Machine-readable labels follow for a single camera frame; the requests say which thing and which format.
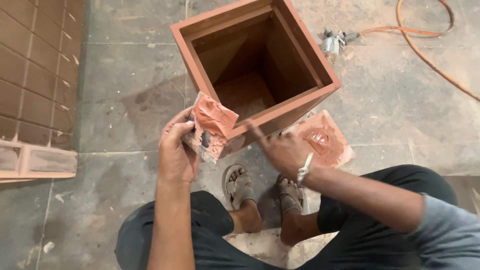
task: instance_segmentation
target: sandal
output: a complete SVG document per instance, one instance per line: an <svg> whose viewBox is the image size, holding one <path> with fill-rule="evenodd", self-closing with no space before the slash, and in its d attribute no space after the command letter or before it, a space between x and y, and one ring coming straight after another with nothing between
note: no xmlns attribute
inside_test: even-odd
<svg viewBox="0 0 480 270"><path fill-rule="evenodd" d="M245 172L237 177L235 181L230 182L230 176L232 173L240 169L243 169ZM255 203L257 202L253 198L254 193L252 187L247 186L247 183L251 182L252 180L248 176L248 172L243 165L235 164L227 169L227 174L225 175L224 179L226 190L224 191L226 191L226 194L230 196L230 201L232 202L232 206L235 210L240 209L241 203L246 199L251 199Z"/></svg>
<svg viewBox="0 0 480 270"><path fill-rule="evenodd" d="M290 209L297 209L300 214L303 214L303 202L305 201L304 189L300 187L295 187L293 184L290 184L290 181L287 183L282 183L282 180L286 179L282 174L279 174L276 179L276 184L280 193L280 198L282 195L283 199L280 199L280 206L282 208L282 216Z"/></svg>

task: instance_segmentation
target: sleeve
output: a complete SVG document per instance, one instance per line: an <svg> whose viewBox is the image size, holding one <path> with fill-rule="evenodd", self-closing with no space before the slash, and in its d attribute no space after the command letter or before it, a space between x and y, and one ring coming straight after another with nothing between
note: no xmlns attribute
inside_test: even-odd
<svg viewBox="0 0 480 270"><path fill-rule="evenodd" d="M419 253L423 270L480 268L478 217L425 195L420 225L408 237Z"/></svg>

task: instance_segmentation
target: brick wall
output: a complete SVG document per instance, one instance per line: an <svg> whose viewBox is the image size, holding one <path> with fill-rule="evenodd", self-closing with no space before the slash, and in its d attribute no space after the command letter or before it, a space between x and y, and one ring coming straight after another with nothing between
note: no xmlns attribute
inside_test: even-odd
<svg viewBox="0 0 480 270"><path fill-rule="evenodd" d="M0 0L0 139L65 150L84 0Z"/></svg>

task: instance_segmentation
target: wooden box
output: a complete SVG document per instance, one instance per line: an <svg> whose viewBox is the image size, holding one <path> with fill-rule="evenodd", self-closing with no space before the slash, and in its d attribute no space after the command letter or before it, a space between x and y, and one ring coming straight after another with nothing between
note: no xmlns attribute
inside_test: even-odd
<svg viewBox="0 0 480 270"><path fill-rule="evenodd" d="M289 0L240 0L171 29L196 90L239 115L226 154L253 141L245 119L272 134L341 86Z"/></svg>

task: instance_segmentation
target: paint spray gun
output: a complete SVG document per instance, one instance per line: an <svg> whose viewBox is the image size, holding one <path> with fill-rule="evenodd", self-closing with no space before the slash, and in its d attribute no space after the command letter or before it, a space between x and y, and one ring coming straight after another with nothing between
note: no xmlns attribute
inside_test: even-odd
<svg viewBox="0 0 480 270"><path fill-rule="evenodd" d="M360 36L359 33L350 33L347 35L342 31L339 31L338 34L335 35L330 28L325 28L324 34L327 38L323 40L320 48L331 65L333 65L333 63L338 59L339 49L345 49L345 46L348 43Z"/></svg>

